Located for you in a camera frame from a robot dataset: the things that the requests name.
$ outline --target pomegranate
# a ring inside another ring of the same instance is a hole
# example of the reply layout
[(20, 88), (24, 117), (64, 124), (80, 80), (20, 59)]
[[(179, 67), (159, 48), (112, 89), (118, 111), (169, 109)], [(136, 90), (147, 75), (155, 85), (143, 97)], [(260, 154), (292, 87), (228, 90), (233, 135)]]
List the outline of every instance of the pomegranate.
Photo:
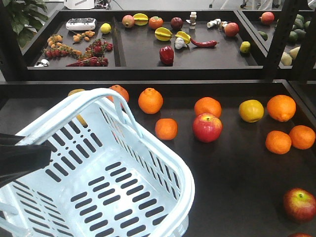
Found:
[(228, 37), (234, 37), (239, 32), (239, 26), (235, 22), (228, 23), (224, 28), (224, 32)]
[(134, 26), (135, 24), (135, 20), (134, 17), (131, 15), (126, 15), (123, 17), (122, 19), (122, 24), (126, 27), (126, 28), (131, 28)]
[(268, 26), (274, 21), (275, 15), (270, 11), (266, 11), (266, 12), (262, 13), (262, 15), (259, 17), (259, 19), (260, 19), (262, 24)]

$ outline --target basket handle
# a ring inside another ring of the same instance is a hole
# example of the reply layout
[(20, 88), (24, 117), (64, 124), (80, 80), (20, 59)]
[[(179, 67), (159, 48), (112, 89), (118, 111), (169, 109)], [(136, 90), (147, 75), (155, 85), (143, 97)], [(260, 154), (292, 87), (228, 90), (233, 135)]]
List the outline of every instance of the basket handle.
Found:
[(40, 122), (38, 125), (33, 123), (32, 129), (29, 130), (28, 128), (26, 128), (23, 129), (21, 132), (17, 133), (17, 135), (24, 135), (24, 131), (32, 131), (30, 134), (27, 134), (27, 136), (20, 142), (18, 142), (16, 145), (20, 146), (43, 143), (50, 136), (52, 136), (56, 132), (56, 130), (61, 129), (65, 125), (65, 123), (69, 122), (74, 116), (79, 114), (90, 104), (100, 99), (103, 99), (104, 103), (113, 106), (113, 103), (110, 100), (104, 98), (105, 96), (113, 96), (114, 107), (118, 115), (118, 118), (122, 123), (126, 124), (126, 116), (123, 114), (121, 107), (121, 104), (123, 105), (123, 108), (125, 109), (125, 112), (128, 115), (128, 118), (131, 122), (132, 128), (135, 130), (135, 132), (138, 134), (140, 138), (143, 137), (139, 124), (136, 122), (127, 102), (119, 93), (107, 88), (98, 88), (93, 90), (82, 91), (79, 93), (80, 95), (78, 96), (76, 96), (77, 93), (70, 96), (76, 96), (75, 99), (66, 98), (66, 102), (62, 101), (60, 102), (61, 104), (58, 103), (56, 106), (54, 106), (52, 108), (53, 112), (51, 112), (50, 110), (47, 112), (49, 116), (45, 113), (43, 115), (45, 121), (40, 117), (39, 119), (37, 119)]
[[(11, 205), (0, 202), (0, 210), (6, 212), (8, 215), (17, 215), (18, 210)], [(0, 218), (0, 227), (10, 232), (14, 236), (18, 237), (32, 237), (33, 233), (29, 229), (17, 227), (14, 224), (11, 224), (7, 220)]]

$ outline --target apple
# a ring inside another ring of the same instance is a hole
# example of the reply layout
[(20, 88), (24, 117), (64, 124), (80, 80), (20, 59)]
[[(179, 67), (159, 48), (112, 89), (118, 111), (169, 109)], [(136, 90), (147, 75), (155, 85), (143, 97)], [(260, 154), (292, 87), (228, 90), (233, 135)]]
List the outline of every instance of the apple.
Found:
[(215, 141), (221, 135), (223, 125), (213, 114), (200, 114), (193, 121), (193, 134), (201, 142)]
[(312, 237), (312, 236), (305, 233), (295, 233), (295, 234), (289, 235), (288, 237)]
[(290, 219), (305, 223), (316, 215), (316, 199), (304, 189), (293, 188), (283, 196), (283, 206)]
[(170, 21), (170, 25), (174, 30), (180, 30), (183, 26), (183, 21), (180, 17), (173, 17)]
[(224, 32), (228, 37), (234, 37), (239, 32), (239, 26), (235, 22), (228, 23), (224, 28)]

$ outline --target pear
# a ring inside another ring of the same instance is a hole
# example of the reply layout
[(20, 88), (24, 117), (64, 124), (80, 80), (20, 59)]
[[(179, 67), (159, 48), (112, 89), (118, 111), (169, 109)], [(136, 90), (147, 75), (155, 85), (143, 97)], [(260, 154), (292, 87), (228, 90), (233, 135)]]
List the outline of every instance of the pear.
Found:
[(290, 50), (289, 54), (291, 55), (293, 60), (296, 59), (299, 50), (300, 50), (300, 47), (296, 47)]
[(281, 57), (281, 63), (283, 63), (283, 65), (285, 66), (291, 66), (292, 57), (288, 53), (283, 52), (282, 57)]

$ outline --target red bell pepper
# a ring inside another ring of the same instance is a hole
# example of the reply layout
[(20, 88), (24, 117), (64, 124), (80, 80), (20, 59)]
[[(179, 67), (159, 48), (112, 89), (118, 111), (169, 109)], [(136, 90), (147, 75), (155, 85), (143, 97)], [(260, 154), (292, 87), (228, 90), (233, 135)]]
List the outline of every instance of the red bell pepper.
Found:
[(159, 51), (159, 55), (160, 55), (160, 60), (163, 64), (165, 65), (173, 64), (174, 52), (170, 46), (161, 48)]

